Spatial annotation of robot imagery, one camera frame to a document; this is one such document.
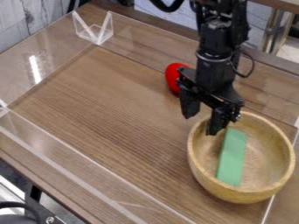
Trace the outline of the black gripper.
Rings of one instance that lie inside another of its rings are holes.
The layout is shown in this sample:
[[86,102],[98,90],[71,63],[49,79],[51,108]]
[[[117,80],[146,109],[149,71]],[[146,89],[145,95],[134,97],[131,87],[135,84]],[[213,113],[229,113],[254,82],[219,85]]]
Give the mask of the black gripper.
[[182,114],[194,117],[202,104],[211,108],[206,135],[217,136],[229,122],[239,119],[245,100],[234,88],[237,72],[233,54],[213,55],[197,52],[197,68],[181,67],[177,80],[181,88]]

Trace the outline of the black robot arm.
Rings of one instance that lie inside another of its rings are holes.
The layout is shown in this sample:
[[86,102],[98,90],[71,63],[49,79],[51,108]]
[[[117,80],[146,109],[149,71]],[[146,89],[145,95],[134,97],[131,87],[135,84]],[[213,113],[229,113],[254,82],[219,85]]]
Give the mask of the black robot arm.
[[249,0],[193,0],[201,45],[197,67],[181,67],[177,83],[181,89],[182,114],[186,118],[211,108],[206,134],[215,136],[241,118],[245,100],[234,88],[239,71],[242,45],[249,40]]

